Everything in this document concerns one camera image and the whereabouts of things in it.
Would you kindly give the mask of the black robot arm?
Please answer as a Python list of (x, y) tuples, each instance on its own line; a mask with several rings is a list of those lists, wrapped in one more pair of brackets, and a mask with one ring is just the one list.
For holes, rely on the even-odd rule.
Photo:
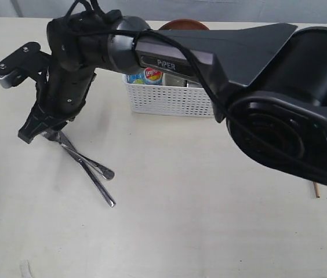
[(249, 158), (327, 186), (327, 27), (154, 31), (118, 10), (87, 10), (52, 20), (47, 38), (23, 141), (74, 119), (96, 69), (153, 68), (201, 84), (215, 120)]

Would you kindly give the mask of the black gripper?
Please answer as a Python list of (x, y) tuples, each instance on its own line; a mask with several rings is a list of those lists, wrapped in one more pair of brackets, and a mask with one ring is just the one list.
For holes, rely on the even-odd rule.
[(74, 121), (86, 103), (95, 69), (113, 68), (105, 33), (113, 23), (114, 12), (99, 16), (85, 11), (47, 24), (49, 79), (39, 104), (34, 104), (19, 129), (19, 139), (30, 144), (42, 132), (52, 134)]

